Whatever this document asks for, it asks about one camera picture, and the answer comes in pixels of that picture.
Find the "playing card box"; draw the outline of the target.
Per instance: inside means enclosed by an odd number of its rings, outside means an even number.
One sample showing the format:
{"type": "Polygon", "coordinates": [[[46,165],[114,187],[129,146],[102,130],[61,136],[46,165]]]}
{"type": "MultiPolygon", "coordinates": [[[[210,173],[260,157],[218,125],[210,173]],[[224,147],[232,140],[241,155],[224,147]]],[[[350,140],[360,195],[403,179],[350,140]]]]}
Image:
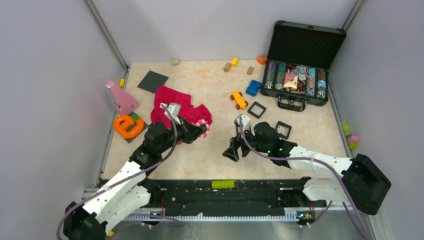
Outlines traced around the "playing card box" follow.
{"type": "Polygon", "coordinates": [[[290,90],[297,90],[298,88],[298,74],[286,72],[283,80],[283,88],[290,90]]]}

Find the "orange object behind case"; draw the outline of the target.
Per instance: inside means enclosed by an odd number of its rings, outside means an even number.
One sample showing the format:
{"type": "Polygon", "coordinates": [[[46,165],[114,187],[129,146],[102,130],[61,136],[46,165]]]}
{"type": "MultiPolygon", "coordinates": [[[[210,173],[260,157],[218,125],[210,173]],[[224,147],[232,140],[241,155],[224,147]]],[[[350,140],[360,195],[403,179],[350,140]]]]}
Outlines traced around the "orange object behind case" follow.
{"type": "Polygon", "coordinates": [[[260,65],[266,65],[268,62],[268,58],[266,55],[258,55],[256,57],[256,61],[258,62],[258,64],[260,65]]]}

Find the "pink plastic piece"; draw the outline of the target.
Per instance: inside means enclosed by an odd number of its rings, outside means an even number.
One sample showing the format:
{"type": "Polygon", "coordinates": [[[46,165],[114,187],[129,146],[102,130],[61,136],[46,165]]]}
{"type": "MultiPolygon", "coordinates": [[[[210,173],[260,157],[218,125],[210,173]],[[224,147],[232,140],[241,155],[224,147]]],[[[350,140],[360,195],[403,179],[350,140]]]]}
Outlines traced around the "pink plastic piece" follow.
{"type": "Polygon", "coordinates": [[[112,105],[120,115],[129,115],[140,107],[140,103],[134,96],[114,82],[108,81],[105,86],[112,105]]]}

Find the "black square frame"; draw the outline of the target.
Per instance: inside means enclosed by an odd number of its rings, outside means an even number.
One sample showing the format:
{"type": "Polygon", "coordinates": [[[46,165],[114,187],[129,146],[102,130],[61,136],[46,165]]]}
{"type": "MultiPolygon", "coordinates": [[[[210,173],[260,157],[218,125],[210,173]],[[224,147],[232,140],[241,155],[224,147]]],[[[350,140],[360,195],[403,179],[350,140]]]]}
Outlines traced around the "black square frame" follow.
{"type": "Polygon", "coordinates": [[[258,103],[258,102],[254,102],[251,107],[247,110],[247,112],[252,115],[253,117],[260,119],[263,114],[265,113],[265,111],[267,110],[267,108],[265,106],[263,106],[262,104],[258,103]]]}
{"type": "Polygon", "coordinates": [[[288,125],[282,121],[278,121],[275,126],[275,131],[278,136],[284,140],[287,140],[291,134],[292,126],[288,125]]]}

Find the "blue toy car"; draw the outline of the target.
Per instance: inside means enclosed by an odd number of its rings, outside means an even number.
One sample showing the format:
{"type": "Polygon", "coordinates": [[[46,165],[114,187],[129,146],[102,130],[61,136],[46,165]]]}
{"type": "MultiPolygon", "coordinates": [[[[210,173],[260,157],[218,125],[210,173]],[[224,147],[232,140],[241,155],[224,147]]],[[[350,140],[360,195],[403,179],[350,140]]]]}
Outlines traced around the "blue toy car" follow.
{"type": "Polygon", "coordinates": [[[248,87],[246,88],[245,93],[246,93],[247,95],[249,95],[249,96],[253,96],[253,97],[255,97],[255,96],[258,94],[258,92],[259,92],[259,90],[260,90],[261,86],[262,86],[262,83],[261,83],[261,82],[259,82],[259,81],[257,81],[257,80],[252,79],[252,80],[250,81],[250,83],[249,83],[248,87]]]}

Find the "orange plastic toy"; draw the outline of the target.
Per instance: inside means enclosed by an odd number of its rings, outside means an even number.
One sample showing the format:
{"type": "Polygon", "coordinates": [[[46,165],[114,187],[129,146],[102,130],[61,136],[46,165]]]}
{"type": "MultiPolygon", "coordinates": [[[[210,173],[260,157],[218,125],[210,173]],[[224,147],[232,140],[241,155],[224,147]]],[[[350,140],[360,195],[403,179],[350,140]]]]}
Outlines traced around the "orange plastic toy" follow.
{"type": "Polygon", "coordinates": [[[114,130],[125,140],[136,138],[145,128],[144,120],[136,115],[120,115],[113,122],[114,130]]]}

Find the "black poker chip case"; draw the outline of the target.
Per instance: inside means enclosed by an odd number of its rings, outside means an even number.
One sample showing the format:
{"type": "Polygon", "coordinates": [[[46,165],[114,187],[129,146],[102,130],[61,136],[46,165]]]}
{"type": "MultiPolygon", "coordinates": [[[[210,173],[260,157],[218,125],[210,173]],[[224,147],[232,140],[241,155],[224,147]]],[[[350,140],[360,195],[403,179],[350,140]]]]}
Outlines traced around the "black poker chip case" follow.
{"type": "Polygon", "coordinates": [[[347,37],[342,28],[275,22],[260,93],[279,108],[302,112],[328,100],[328,70],[347,37]],[[286,73],[298,75],[297,90],[283,88],[286,73]]]}

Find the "small yellow block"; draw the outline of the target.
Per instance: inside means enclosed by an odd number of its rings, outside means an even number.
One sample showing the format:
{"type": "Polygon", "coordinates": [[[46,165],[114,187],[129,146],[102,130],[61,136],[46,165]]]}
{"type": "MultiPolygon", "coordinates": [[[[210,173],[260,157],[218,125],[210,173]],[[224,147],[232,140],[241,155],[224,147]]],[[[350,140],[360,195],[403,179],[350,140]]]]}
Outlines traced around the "small yellow block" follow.
{"type": "Polygon", "coordinates": [[[119,81],[119,87],[122,89],[124,86],[125,86],[125,79],[124,78],[122,78],[120,81],[119,81]]]}

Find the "pink flower brooch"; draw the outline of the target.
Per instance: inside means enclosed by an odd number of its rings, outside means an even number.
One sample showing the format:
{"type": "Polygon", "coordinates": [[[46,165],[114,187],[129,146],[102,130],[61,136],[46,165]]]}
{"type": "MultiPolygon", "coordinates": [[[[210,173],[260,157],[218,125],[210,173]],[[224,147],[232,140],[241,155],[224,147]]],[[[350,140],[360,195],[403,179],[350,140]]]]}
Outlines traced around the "pink flower brooch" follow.
{"type": "Polygon", "coordinates": [[[207,120],[200,119],[195,123],[196,126],[202,127],[203,133],[199,136],[200,138],[206,138],[210,132],[210,125],[207,120]]]}

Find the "dark grey building baseplate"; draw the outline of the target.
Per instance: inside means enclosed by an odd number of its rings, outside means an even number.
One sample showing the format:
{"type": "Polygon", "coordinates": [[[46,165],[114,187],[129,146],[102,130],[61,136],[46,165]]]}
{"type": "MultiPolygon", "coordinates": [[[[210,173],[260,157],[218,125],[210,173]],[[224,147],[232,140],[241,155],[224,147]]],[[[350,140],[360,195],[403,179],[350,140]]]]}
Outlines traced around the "dark grey building baseplate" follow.
{"type": "Polygon", "coordinates": [[[158,88],[164,85],[168,79],[168,76],[150,70],[137,87],[155,94],[158,88]]]}

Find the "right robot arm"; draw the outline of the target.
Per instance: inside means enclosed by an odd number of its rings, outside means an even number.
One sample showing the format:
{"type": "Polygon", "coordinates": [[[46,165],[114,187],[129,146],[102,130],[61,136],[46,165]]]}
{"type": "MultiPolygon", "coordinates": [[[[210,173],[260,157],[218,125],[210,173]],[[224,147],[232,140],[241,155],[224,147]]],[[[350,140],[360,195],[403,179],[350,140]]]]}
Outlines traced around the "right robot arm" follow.
{"type": "Polygon", "coordinates": [[[250,129],[239,121],[235,123],[236,136],[222,153],[237,162],[250,152],[271,160],[275,165],[305,170],[319,175],[310,178],[293,192],[299,206],[311,201],[326,200],[349,203],[367,215],[380,210],[392,183],[379,167],[364,154],[355,157],[336,157],[308,150],[297,143],[281,139],[267,122],[250,129]]]}

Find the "white silver brooch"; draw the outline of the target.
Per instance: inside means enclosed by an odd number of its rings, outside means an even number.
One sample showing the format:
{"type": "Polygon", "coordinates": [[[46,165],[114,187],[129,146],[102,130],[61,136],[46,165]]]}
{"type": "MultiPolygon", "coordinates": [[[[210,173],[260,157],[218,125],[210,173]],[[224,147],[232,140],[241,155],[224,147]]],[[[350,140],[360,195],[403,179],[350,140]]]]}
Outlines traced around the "white silver brooch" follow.
{"type": "Polygon", "coordinates": [[[288,131],[289,131],[289,129],[287,127],[285,127],[285,126],[279,125],[277,127],[277,132],[279,134],[286,135],[288,131]]]}

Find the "green pink toy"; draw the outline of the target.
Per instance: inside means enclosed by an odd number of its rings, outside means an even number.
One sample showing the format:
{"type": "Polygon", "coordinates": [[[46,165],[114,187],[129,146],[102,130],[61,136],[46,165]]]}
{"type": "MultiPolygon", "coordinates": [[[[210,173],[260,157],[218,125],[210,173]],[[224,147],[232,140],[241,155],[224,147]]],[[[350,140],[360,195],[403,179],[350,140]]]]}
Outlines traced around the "green pink toy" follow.
{"type": "Polygon", "coordinates": [[[346,137],[346,142],[347,142],[348,148],[350,150],[356,149],[358,147],[358,143],[361,140],[360,136],[352,134],[347,121],[342,121],[341,127],[342,127],[342,130],[343,130],[343,134],[346,137]]]}

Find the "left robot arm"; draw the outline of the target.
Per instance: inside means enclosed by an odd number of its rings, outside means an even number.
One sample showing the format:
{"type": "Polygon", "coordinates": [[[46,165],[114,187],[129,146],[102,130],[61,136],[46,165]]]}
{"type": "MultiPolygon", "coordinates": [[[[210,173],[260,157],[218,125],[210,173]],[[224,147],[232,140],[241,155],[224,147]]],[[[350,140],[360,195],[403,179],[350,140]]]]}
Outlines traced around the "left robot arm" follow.
{"type": "Polygon", "coordinates": [[[154,207],[160,193],[148,175],[167,160],[177,143],[193,143],[205,134],[205,123],[189,123],[183,117],[167,128],[162,122],[150,124],[142,144],[124,166],[92,196],[72,202],[56,230],[57,239],[104,240],[108,233],[136,209],[154,207]]]}

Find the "yellow toy car red wheels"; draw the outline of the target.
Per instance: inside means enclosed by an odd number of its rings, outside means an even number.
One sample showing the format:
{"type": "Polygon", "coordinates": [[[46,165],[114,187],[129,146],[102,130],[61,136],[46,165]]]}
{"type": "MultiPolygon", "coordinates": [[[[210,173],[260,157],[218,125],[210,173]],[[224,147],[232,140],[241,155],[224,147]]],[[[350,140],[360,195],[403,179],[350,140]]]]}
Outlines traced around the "yellow toy car red wheels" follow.
{"type": "Polygon", "coordinates": [[[243,94],[240,91],[233,91],[229,98],[235,102],[235,108],[237,110],[244,110],[249,103],[243,99],[243,94]]]}

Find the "magenta garment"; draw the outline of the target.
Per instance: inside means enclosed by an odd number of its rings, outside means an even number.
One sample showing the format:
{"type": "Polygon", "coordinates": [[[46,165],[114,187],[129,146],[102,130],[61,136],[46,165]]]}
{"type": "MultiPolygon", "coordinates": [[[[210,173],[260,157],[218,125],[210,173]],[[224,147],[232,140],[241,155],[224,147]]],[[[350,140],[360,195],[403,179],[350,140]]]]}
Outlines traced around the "magenta garment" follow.
{"type": "Polygon", "coordinates": [[[191,103],[191,95],[179,92],[172,88],[164,85],[160,86],[154,96],[154,108],[150,114],[152,123],[162,122],[167,128],[172,126],[171,120],[166,116],[165,110],[161,107],[161,104],[178,104],[180,110],[178,116],[185,118],[190,124],[200,126],[201,124],[206,125],[206,132],[200,137],[205,138],[209,131],[210,125],[213,122],[212,114],[204,104],[194,106],[191,103]]]}

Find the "green flat brick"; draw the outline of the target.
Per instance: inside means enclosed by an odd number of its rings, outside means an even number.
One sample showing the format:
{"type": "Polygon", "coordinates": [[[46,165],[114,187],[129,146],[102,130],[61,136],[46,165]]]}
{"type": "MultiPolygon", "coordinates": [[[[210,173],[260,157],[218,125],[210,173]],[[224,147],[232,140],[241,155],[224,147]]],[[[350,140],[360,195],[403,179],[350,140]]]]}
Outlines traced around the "green flat brick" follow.
{"type": "Polygon", "coordinates": [[[214,180],[211,182],[212,189],[232,189],[234,188],[235,181],[234,180],[214,180]]]}

